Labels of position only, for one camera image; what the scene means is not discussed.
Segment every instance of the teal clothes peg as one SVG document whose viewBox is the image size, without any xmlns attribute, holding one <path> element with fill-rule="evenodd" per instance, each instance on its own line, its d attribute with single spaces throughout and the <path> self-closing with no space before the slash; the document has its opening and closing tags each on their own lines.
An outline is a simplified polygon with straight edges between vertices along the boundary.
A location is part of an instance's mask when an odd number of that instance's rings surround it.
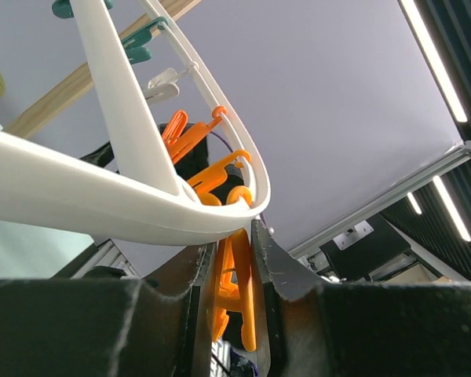
<svg viewBox="0 0 471 377">
<path fill-rule="evenodd" d="M 152 40 L 152 29 L 158 27 L 162 22 L 167 24 L 167 19 L 162 16 L 157 17 L 122 40 L 122 46 L 131 64 L 141 63 L 152 58 L 152 53 L 144 45 Z"/>
<path fill-rule="evenodd" d="M 126 49 L 126 55 L 129 62 L 132 64 L 141 63 L 152 58 L 152 53 L 149 49 L 143 46 Z"/>
<path fill-rule="evenodd" d="M 113 0 L 104 0 L 104 4 L 107 6 L 107 9 L 113 8 Z M 70 0 L 56 0 L 53 3 L 52 10 L 54 16 L 63 20 L 73 18 L 73 10 L 71 9 Z"/>
<path fill-rule="evenodd" d="M 129 36 L 125 37 L 122 40 L 124 49 L 142 47 L 144 44 L 149 43 L 153 38 L 152 29 L 154 27 L 159 27 L 162 22 L 167 25 L 167 19 L 165 17 L 157 17 L 143 27 L 140 27 L 134 33 L 131 33 Z"/>
</svg>

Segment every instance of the white ceiling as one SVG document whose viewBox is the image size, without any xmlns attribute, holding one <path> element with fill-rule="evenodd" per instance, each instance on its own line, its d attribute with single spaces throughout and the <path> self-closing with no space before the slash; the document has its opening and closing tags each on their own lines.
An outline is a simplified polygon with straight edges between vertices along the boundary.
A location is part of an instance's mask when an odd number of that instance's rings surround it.
<svg viewBox="0 0 471 377">
<path fill-rule="evenodd" d="M 83 61 L 73 20 L 51 2 L 0 1 L 0 70 L 6 125 Z M 115 1 L 118 30 L 142 14 Z M 460 140 L 396 0 L 203 0 L 179 23 L 254 137 L 272 182 L 265 215 L 291 247 Z M 161 38 L 143 83 L 179 61 Z M 152 109 L 209 109 L 191 82 Z M 32 139 L 73 156 L 107 140 L 92 90 Z M 225 154 L 210 141 L 214 156 Z"/>
</svg>

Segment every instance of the aluminum frame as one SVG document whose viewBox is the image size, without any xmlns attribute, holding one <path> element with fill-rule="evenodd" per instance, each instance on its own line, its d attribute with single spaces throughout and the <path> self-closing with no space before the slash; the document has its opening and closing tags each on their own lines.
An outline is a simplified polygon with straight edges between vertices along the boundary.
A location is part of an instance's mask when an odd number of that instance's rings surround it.
<svg viewBox="0 0 471 377">
<path fill-rule="evenodd" d="M 347 229 L 352 228 L 356 224 L 393 205 L 403 199 L 409 192 L 416 191 L 427 185 L 434 176 L 446 174 L 470 159 L 471 141 L 466 141 L 465 144 L 454 147 L 428 166 L 416 171 L 402 181 L 397 182 L 393 187 L 374 197 L 363 206 L 339 218 L 337 221 L 334 221 L 306 240 L 301 241 L 288 252 L 295 258 L 314 254 L 318 247 L 345 232 Z"/>
</svg>

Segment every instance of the orange plastic clip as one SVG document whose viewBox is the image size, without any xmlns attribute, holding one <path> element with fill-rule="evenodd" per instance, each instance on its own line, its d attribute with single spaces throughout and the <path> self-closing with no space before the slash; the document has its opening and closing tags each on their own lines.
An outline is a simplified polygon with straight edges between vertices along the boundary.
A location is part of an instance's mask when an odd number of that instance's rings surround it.
<svg viewBox="0 0 471 377">
<path fill-rule="evenodd" d="M 251 192 L 245 186 L 235 187 L 227 204 L 242 196 L 251 205 Z M 227 310 L 241 312 L 241 336 L 247 351 L 257 349 L 254 317 L 253 273 L 251 271 L 251 245 L 245 229 L 240 229 L 218 244 L 216 255 L 214 321 L 212 340 L 218 340 L 228 325 Z M 232 282 L 232 272 L 237 274 L 237 284 Z"/>
<path fill-rule="evenodd" d="M 221 201 L 211 192 L 202 192 L 197 194 L 202 204 L 205 206 L 220 206 Z"/>
<path fill-rule="evenodd" d="M 228 174 L 225 167 L 230 165 L 230 163 L 235 161 L 238 157 L 244 157 L 248 162 L 251 162 L 250 154 L 244 149 L 240 149 L 239 151 L 235 151 L 224 157 L 213 165 L 210 165 L 200 173 L 197 173 L 190 178 L 187 183 L 195 190 L 195 192 L 197 192 L 197 195 L 215 189 L 227 181 Z M 243 167 L 239 161 L 236 161 L 235 165 L 237 167 Z"/>
<path fill-rule="evenodd" d="M 187 123 L 188 115 L 183 110 L 178 110 L 173 114 L 170 122 L 167 123 L 166 129 L 162 132 L 162 139 L 166 148 L 177 142 Z"/>
<path fill-rule="evenodd" d="M 189 153 L 206 135 L 218 125 L 223 119 L 221 118 L 221 114 L 227 114 L 227 110 L 223 106 L 217 106 L 212 113 L 213 120 L 209 124 L 205 124 L 203 122 L 198 122 L 194 124 L 187 132 L 181 135 L 181 132 L 174 132 L 171 131 L 171 136 L 175 137 L 173 143 L 166 144 L 166 148 L 168 153 L 170 154 L 171 160 L 173 163 L 177 163 L 182 159 L 187 153 Z"/>
</svg>

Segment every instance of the dark ceiling panel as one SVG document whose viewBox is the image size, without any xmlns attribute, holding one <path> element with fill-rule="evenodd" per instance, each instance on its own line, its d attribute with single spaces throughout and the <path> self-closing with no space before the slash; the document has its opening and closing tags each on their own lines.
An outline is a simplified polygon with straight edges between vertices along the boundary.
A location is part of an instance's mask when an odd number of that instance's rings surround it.
<svg viewBox="0 0 471 377">
<path fill-rule="evenodd" d="M 455 206 L 471 235 L 471 161 L 442 177 Z M 383 216 L 423 247 L 471 279 L 471 242 L 458 234 L 438 191 L 429 184 L 414 193 L 422 215 L 414 212 L 407 199 L 389 207 Z"/>
<path fill-rule="evenodd" d="M 416 4 L 468 115 L 459 132 L 471 140 L 471 0 L 416 0 Z"/>
</svg>

